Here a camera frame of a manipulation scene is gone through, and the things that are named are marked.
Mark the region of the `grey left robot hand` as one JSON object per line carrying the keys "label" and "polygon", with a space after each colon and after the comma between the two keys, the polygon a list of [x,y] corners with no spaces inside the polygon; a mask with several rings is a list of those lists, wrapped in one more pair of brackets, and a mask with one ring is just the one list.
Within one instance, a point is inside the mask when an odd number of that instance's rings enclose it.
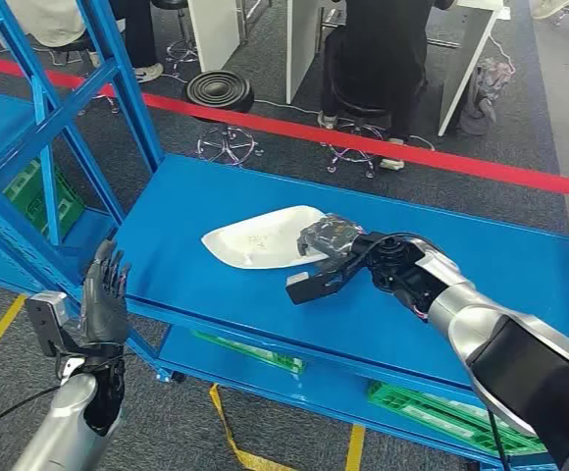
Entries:
{"label": "grey left robot hand", "polygon": [[116,247],[104,239],[85,277],[81,318],[88,342],[123,344],[129,335],[125,290],[131,265]]}

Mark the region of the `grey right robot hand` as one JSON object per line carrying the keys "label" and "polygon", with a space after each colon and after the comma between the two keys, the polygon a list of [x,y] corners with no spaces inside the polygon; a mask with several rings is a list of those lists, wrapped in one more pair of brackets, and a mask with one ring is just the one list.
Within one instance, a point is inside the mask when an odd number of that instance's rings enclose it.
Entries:
{"label": "grey right robot hand", "polygon": [[297,239],[297,249],[302,256],[311,249],[321,252],[325,258],[315,263],[317,268],[328,268],[345,262],[351,253],[354,242],[366,232],[357,223],[329,213],[318,222],[301,230]]}

